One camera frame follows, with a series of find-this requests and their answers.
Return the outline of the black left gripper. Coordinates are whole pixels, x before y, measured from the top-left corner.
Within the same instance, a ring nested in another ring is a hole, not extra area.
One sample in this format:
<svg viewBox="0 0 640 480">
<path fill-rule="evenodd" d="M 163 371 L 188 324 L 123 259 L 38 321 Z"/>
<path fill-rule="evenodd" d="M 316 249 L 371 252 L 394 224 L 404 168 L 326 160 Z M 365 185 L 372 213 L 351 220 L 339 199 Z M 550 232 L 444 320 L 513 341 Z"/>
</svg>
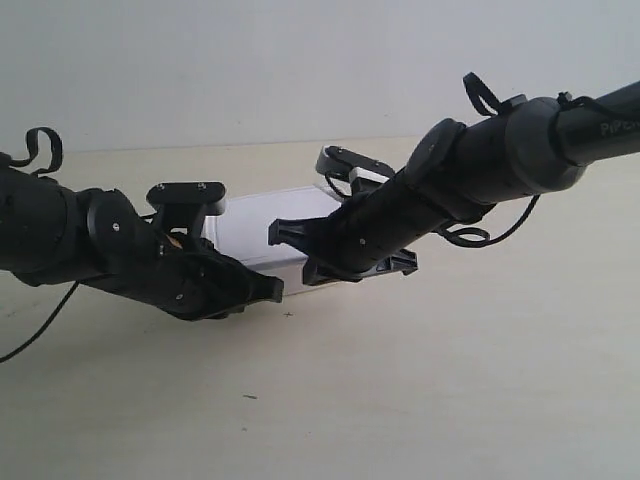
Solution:
<svg viewBox="0 0 640 480">
<path fill-rule="evenodd" d="M 156 221 L 94 219 L 88 235 L 103 264 L 84 285 L 180 320 L 225 318 L 248 304 L 282 302 L 282 279 L 244 267 L 203 238 L 170 234 Z"/>
</svg>

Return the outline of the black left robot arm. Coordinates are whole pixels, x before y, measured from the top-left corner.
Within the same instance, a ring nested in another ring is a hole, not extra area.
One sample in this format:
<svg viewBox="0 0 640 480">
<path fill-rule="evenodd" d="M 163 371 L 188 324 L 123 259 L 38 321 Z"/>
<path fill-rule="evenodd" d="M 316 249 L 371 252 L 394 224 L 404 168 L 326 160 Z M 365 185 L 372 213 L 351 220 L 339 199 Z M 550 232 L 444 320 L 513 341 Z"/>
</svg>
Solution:
<svg viewBox="0 0 640 480">
<path fill-rule="evenodd" d="M 202 235 L 223 213 L 220 182 L 151 188 L 155 212 L 140 216 L 119 190 L 73 191 L 1 158 L 1 268 L 30 286 L 77 282 L 156 307 L 181 320 L 225 318 L 284 283 L 220 253 Z"/>
</svg>

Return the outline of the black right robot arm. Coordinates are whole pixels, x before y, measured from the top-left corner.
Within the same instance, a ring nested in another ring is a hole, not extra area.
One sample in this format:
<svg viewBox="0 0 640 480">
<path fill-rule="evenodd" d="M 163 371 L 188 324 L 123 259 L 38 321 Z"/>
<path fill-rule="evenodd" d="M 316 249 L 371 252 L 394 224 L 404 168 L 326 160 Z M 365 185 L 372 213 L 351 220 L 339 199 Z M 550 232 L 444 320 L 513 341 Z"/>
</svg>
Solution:
<svg viewBox="0 0 640 480">
<path fill-rule="evenodd" d="M 592 163 L 639 149 L 639 87 L 600 98 L 497 99 L 474 74 L 464 79 L 481 121 L 444 119 L 406 165 L 381 185 L 354 187 L 330 215 L 274 221 L 272 245 L 305 254 L 302 281 L 317 286 L 417 269 L 410 245 L 437 233 L 463 248 L 491 244 L 477 223 L 497 204 L 572 187 Z"/>
</svg>

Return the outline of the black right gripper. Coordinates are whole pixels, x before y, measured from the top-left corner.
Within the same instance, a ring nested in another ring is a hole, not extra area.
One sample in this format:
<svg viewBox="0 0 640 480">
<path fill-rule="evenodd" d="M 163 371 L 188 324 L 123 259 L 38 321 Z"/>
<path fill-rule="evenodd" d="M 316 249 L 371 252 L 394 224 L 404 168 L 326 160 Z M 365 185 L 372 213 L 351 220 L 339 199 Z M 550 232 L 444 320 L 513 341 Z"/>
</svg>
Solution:
<svg viewBox="0 0 640 480">
<path fill-rule="evenodd" d="M 402 248 L 444 222 L 445 211 L 410 188 L 400 170 L 327 217 L 274 220 L 268 244 L 313 246 L 302 269 L 305 286 L 358 283 L 417 271 L 417 254 Z"/>
</svg>

